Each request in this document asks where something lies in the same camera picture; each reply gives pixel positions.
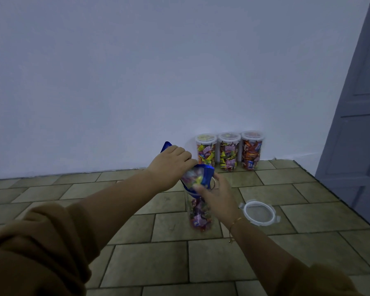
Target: person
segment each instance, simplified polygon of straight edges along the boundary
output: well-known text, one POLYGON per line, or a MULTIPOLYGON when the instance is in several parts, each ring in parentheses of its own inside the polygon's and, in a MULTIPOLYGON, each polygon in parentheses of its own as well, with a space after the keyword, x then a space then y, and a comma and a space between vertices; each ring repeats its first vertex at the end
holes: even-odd
MULTIPOLYGON (((172 188, 197 161, 171 146, 139 174, 63 208, 46 204, 0 230, 0 295, 84 295, 89 263, 124 223, 156 194, 172 188)), ((240 246, 266 293, 359 296, 339 270, 307 267, 252 226, 225 178, 212 194, 195 186, 240 246)))

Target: forearm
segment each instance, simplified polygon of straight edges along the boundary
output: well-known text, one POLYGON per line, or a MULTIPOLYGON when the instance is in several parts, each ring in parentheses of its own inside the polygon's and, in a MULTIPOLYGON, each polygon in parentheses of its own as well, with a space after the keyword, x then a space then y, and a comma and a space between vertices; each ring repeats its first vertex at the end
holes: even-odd
POLYGON ((100 249, 159 192, 148 171, 143 170, 81 200, 80 205, 90 215, 100 249))
POLYGON ((295 258, 246 219, 236 222, 231 233, 266 293, 269 296, 274 295, 295 258))

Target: hand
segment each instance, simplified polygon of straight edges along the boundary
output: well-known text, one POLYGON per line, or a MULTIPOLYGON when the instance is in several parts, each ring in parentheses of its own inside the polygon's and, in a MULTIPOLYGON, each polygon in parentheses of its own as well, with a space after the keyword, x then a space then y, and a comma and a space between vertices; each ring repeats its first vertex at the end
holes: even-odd
POLYGON ((231 187, 228 180, 217 173, 214 174, 214 178, 219 183, 217 194, 212 194, 202 185, 193 185, 193 189, 206 200, 212 214, 228 229, 237 218, 243 217, 243 214, 230 191, 231 187))
POLYGON ((157 190, 163 192, 177 184, 184 173, 197 163, 190 152, 172 145, 153 159, 146 172, 152 176, 157 190))

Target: jar lid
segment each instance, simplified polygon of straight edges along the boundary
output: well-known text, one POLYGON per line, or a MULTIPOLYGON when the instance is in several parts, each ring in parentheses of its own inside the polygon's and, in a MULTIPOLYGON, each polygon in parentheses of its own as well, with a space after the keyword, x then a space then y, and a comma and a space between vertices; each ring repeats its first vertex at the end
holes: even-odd
POLYGON ((262 141, 264 139, 263 133, 260 131, 245 131, 241 133, 244 140, 248 141, 262 141))
POLYGON ((239 208, 243 210, 244 216, 257 226, 265 227, 281 220, 280 216, 276 216, 272 206, 255 199, 240 204, 239 208))
POLYGON ((195 138, 196 142, 199 144, 199 145, 209 145, 209 144, 214 144, 217 142, 217 136, 214 135, 214 134, 200 134, 200 135, 197 135, 196 138, 195 138))
POLYGON ((218 135, 218 140, 225 143, 239 143, 241 135, 235 132, 225 132, 218 135))

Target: person's left hand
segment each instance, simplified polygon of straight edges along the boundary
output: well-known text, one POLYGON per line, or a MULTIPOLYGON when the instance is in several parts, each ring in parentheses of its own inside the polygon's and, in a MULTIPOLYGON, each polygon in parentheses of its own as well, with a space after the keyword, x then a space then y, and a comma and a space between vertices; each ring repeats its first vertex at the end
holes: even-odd
POLYGON ((172 145, 158 154, 145 171, 152 176, 157 190, 163 192, 172 188, 197 163, 190 152, 172 145))

